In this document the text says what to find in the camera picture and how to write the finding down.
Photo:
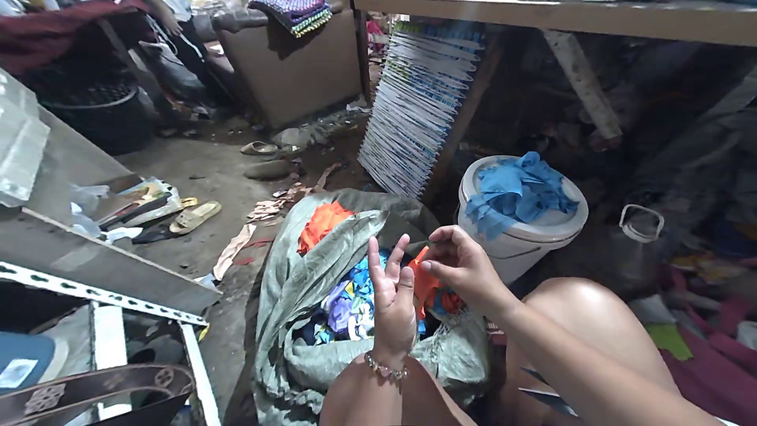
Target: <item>concrete floor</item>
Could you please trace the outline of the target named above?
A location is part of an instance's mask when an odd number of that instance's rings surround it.
[[[131,248],[134,253],[190,278],[204,276],[245,224],[245,217],[255,203],[271,199],[272,193],[286,190],[297,181],[286,177],[261,182],[243,177],[242,173],[250,164],[264,159],[242,155],[239,147],[257,140],[257,136],[238,121],[232,121],[231,126],[227,123],[207,128],[196,139],[157,139],[143,151],[118,158],[143,177],[155,176],[171,183],[181,197],[198,197],[200,203],[216,200],[222,205],[217,215],[190,234],[134,245]],[[375,183],[354,161],[363,132],[364,123],[357,129],[332,136],[326,146],[310,147],[301,156],[304,175],[300,181],[312,186],[325,168],[339,160],[347,163],[347,167],[329,177],[326,189],[377,190]],[[190,176],[202,178],[189,179]],[[276,222],[269,227],[258,226],[252,240],[274,238],[281,219]],[[224,276],[218,286],[223,291],[222,299],[209,309],[210,330],[200,344],[219,411],[227,425],[257,423],[250,391],[251,367],[255,355],[260,269],[269,248],[270,244],[239,253],[238,258],[250,256],[254,261],[233,265]]]

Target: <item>hand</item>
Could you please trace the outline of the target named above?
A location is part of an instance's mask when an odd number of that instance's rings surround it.
[[[375,303],[373,355],[376,361],[393,370],[403,368],[418,330],[413,307],[413,270],[405,267],[400,271],[400,261],[409,241],[407,234],[401,236],[386,261],[386,268],[382,268],[379,242],[374,236],[368,240],[368,271]]]
[[[171,14],[166,14],[160,19],[160,22],[163,23],[163,26],[166,27],[166,31],[171,36],[181,36],[182,35],[182,27],[179,25],[179,21],[176,20],[176,18]]]
[[[428,238],[432,243],[421,268],[455,290],[484,315],[517,298],[497,276],[489,256],[461,227],[440,227]]]

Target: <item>orange cloth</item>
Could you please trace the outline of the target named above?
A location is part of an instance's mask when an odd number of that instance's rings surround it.
[[[434,305],[437,289],[441,286],[438,278],[421,269],[421,262],[427,251],[428,246],[423,247],[418,256],[407,264],[416,276],[415,290],[413,292],[416,295],[416,316],[418,319],[425,318],[425,307],[428,306],[431,308]],[[463,304],[463,300],[457,293],[444,291],[441,294],[441,307],[446,312],[458,312],[463,307]]]
[[[310,251],[335,226],[352,215],[354,215],[352,211],[345,210],[336,201],[316,207],[313,217],[310,218],[300,234],[300,246],[297,253],[304,255]]]
[[[416,275],[414,293],[416,294],[416,315],[418,319],[425,318],[425,305],[427,302],[434,303],[435,289],[439,288],[439,279],[421,269],[421,262],[427,251],[428,246],[423,247],[418,256],[407,265]]]

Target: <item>beaded bracelet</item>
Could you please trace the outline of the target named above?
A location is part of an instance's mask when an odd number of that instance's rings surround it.
[[[402,367],[401,371],[392,370],[391,368],[387,367],[386,365],[379,364],[374,358],[372,351],[366,352],[366,364],[368,367],[373,370],[376,374],[380,375],[384,379],[388,379],[393,381],[396,384],[399,384],[402,379],[407,377],[407,368]]]

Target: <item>stack of hangers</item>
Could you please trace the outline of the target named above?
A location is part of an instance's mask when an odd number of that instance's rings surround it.
[[[269,12],[297,38],[322,26],[332,16],[325,0],[251,0],[250,6]]]
[[[461,106],[483,36],[394,25],[358,161],[390,193],[420,198]]]

